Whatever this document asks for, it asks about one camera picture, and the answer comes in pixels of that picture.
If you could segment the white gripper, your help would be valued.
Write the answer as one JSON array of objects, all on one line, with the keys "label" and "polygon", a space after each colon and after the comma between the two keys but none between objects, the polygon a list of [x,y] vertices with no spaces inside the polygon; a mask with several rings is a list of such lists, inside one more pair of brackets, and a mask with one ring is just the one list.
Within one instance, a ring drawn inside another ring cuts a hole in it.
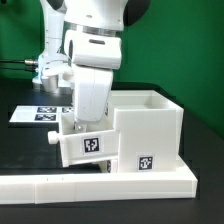
[{"label": "white gripper", "polygon": [[86,132],[86,123],[97,123],[102,119],[112,81],[112,70],[76,67],[73,105],[77,132]]}]

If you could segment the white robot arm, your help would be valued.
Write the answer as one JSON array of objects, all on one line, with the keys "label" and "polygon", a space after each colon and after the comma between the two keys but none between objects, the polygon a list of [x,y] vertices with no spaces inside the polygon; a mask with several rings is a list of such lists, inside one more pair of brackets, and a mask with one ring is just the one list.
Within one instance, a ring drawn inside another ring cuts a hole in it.
[{"label": "white robot arm", "polygon": [[121,33],[147,12],[151,0],[39,0],[44,50],[35,88],[73,91],[74,129],[101,121],[113,72],[121,66]]}]

